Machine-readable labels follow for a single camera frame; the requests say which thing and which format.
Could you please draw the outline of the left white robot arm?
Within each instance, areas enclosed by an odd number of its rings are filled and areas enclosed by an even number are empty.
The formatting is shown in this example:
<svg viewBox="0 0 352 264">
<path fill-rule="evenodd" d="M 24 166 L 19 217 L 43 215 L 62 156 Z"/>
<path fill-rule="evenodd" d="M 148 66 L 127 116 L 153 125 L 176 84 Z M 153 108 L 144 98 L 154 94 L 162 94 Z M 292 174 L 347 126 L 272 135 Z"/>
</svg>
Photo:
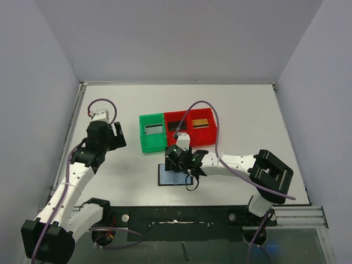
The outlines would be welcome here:
<svg viewBox="0 0 352 264">
<path fill-rule="evenodd" d="M 65 176 L 47 205 L 21 227 L 25 255 L 32 263 L 68 263 L 76 241 L 93 224 L 86 217 L 79 228 L 69 228 L 76 202 L 107 152 L 127 145 L 120 122 L 91 121 L 86 131 L 87 137 L 69 153 Z"/>
</svg>

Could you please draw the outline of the black VIP credit card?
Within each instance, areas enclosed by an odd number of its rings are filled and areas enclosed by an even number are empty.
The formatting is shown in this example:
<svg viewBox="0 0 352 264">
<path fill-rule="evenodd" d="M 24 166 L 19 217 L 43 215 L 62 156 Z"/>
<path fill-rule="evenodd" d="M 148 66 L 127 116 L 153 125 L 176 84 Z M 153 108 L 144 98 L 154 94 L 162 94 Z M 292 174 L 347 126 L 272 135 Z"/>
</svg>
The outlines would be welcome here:
<svg viewBox="0 0 352 264">
<path fill-rule="evenodd" d="M 168 122 L 167 123 L 168 130 L 169 131 L 176 131 L 177 127 L 179 126 L 179 123 L 180 123 L 180 121 Z M 186 130 L 186 129 L 187 129 L 186 122 L 183 121 L 179 130 Z"/>
</svg>

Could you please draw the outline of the silver credit card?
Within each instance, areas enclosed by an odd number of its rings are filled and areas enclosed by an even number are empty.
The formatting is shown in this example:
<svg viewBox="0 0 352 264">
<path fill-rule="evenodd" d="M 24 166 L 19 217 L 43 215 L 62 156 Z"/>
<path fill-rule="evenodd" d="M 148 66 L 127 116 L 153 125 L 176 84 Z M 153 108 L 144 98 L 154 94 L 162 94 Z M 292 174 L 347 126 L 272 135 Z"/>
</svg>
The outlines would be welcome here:
<svg viewBox="0 0 352 264">
<path fill-rule="evenodd" d="M 145 126 L 146 135 L 162 134 L 162 133 L 163 133 L 162 124 L 150 124 Z"/>
</svg>

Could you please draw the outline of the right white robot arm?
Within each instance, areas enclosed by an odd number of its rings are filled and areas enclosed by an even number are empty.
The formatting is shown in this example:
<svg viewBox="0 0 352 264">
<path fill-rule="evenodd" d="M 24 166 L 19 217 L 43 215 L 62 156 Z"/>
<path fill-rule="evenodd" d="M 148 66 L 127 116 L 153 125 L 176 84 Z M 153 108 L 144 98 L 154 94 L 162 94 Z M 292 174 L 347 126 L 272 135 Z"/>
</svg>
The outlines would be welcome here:
<svg viewBox="0 0 352 264">
<path fill-rule="evenodd" d="M 292 182 L 293 170 L 268 150 L 247 156 L 217 155 L 207 150 L 182 149 L 176 144 L 164 153 L 166 169 L 199 177 L 223 175 L 238 177 L 256 188 L 247 210 L 250 214 L 263 217 L 273 205 L 282 205 L 287 199 Z"/>
</svg>

